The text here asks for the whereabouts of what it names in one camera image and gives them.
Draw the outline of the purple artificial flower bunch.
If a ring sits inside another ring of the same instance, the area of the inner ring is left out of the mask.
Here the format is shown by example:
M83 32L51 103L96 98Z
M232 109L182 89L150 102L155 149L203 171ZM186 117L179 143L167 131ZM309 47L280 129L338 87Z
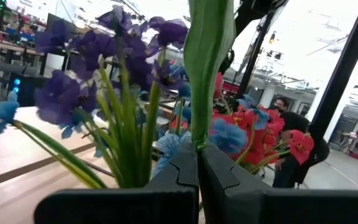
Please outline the purple artificial flower bunch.
M167 49L184 46L188 27L180 19L154 16L142 23L121 6L96 18L104 33L89 30L67 38L65 23L36 37L41 52L71 53L70 71L54 70L34 93L39 118L62 130L89 136L121 188L145 186L162 93L183 86Z

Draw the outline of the black computer tower with LEDs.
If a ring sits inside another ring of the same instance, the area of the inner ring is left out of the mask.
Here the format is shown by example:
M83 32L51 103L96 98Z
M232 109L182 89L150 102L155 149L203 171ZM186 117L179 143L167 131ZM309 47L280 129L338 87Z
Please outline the black computer tower with LEDs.
M11 73L7 86L8 92L15 92L17 100L23 107L34 106L34 92L36 88L42 88L47 78L41 75L24 75Z

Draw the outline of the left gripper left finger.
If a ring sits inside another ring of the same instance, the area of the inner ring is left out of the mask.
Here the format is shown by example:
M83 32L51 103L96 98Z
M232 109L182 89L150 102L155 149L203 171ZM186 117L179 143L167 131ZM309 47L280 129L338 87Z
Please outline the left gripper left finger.
M198 224L198 162L186 140L143 188L129 209L129 224Z

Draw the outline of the red artificial flower bunch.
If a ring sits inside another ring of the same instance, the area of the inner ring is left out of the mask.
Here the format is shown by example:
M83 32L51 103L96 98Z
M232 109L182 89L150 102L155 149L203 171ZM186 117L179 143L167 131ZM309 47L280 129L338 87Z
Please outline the red artificial flower bunch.
M237 100L231 114L213 111L208 139L252 174L283 156L293 156L297 164L306 162L314 140L300 122L286 118L278 109L257 105L248 95Z

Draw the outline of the person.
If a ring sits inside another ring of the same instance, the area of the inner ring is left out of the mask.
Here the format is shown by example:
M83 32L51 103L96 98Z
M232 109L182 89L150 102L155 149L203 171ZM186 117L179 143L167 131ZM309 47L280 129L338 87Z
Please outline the person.
M306 133L310 122L302 115L287 111L288 100L285 97L278 97L274 103L274 110L277 110L280 117L284 119L284 127L280 132L280 140L289 144L291 130L298 130ZM298 161L290 153L281 155L275 163L275 178L273 187L275 188L294 188L295 184L301 185L310 167L323 162L330 153L329 146L323 138L311 136L314 148L311 150L308 159L299 165Z

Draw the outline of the orange artificial tulip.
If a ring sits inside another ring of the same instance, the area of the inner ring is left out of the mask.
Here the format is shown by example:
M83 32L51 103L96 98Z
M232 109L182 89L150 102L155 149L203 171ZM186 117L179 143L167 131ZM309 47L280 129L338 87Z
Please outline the orange artificial tulip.
M234 0L189 0L191 26L184 65L191 87L191 140L206 145L218 69L235 39Z

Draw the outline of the black metal rig frame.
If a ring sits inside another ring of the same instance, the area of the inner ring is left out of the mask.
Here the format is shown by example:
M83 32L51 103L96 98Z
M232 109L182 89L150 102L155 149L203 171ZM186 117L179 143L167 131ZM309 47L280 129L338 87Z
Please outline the black metal rig frame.
M311 122L310 133L314 137L315 145L320 143L327 131L357 61L358 16Z

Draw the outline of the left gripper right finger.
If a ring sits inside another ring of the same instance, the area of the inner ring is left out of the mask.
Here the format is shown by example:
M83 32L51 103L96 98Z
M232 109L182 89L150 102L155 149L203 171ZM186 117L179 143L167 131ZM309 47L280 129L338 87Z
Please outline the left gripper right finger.
M200 190L206 224L306 224L297 191L272 188L211 142L200 151Z

